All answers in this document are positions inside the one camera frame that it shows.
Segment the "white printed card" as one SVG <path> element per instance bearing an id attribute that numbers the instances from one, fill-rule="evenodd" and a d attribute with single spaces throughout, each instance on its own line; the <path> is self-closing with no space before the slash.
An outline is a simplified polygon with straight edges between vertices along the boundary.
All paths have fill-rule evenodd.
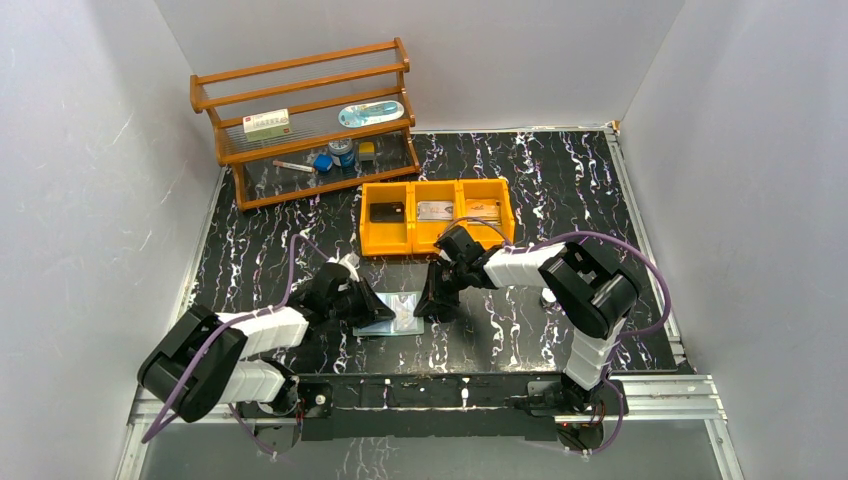
<path id="1" fill-rule="evenodd" d="M 391 296 L 391 308 L 395 313 L 393 329 L 395 331 L 412 330 L 417 326 L 414 314 L 418 302 L 416 293 L 397 293 Z"/>

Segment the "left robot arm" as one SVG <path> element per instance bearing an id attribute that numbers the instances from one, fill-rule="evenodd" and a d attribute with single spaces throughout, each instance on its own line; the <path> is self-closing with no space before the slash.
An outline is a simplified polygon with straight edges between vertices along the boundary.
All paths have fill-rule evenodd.
<path id="1" fill-rule="evenodd" d="M 299 346 L 329 320 L 361 328 L 394 317 L 349 258 L 331 259 L 283 305 L 236 314 L 190 307 L 142 362 L 137 381 L 187 423 L 240 402 L 286 416 L 298 404 L 297 382 L 264 354 Z"/>

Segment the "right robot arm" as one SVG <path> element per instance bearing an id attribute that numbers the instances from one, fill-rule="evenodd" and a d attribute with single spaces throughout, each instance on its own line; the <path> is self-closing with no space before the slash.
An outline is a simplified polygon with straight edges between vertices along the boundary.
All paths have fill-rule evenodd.
<path id="1" fill-rule="evenodd" d="M 577 414 L 601 403 L 604 370 L 642 292 L 625 266 L 592 245 L 571 240 L 524 250 L 486 249 L 460 225 L 450 227 L 435 246 L 439 257 L 428 265 L 416 316 L 436 316 L 458 306 L 460 292 L 469 287 L 547 289 L 575 329 L 564 370 L 564 403 Z"/>

